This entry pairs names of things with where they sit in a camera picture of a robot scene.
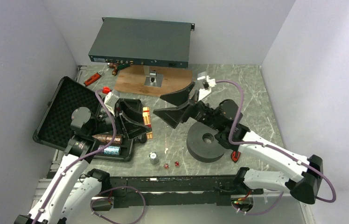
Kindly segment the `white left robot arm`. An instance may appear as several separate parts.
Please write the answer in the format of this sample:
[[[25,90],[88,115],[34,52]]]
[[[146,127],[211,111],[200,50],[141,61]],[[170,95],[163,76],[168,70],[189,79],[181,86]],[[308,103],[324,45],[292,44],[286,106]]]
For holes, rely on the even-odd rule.
[[[74,135],[68,141],[58,171],[39,201],[28,214],[19,215],[16,224],[68,224],[93,197],[110,195],[121,188],[111,183],[108,172],[92,169],[74,189],[95,154],[104,149],[99,146],[99,140],[92,137],[97,126],[97,117],[89,108],[79,107],[72,113],[70,127]]]

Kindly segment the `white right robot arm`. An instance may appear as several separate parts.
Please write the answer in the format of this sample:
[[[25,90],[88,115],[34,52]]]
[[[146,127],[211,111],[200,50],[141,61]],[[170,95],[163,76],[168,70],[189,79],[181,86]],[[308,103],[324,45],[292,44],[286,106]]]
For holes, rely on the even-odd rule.
[[[202,89],[190,92],[195,83],[160,99],[173,107],[154,110],[154,115],[165,121],[171,128],[189,118],[216,130],[214,138],[220,147],[235,153],[251,154],[270,163],[276,172],[240,168],[234,180],[234,189],[240,194],[251,189],[272,189],[288,192],[293,198],[307,204],[319,199],[318,192],[323,175],[323,161],[317,155],[306,157],[290,152],[265,140],[250,128],[240,124],[241,109],[232,99],[223,100],[215,109],[202,102],[210,94],[214,84],[203,83]]]

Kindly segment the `red Texas Holdem card box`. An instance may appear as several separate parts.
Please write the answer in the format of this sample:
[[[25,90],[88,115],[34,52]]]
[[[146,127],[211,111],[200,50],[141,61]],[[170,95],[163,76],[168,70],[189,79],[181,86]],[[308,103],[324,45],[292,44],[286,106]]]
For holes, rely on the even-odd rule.
[[[152,139],[153,132],[152,132],[151,116],[150,116],[149,107],[143,107],[142,116],[143,116],[144,124],[151,129],[149,132],[146,133],[147,139],[148,140]]]

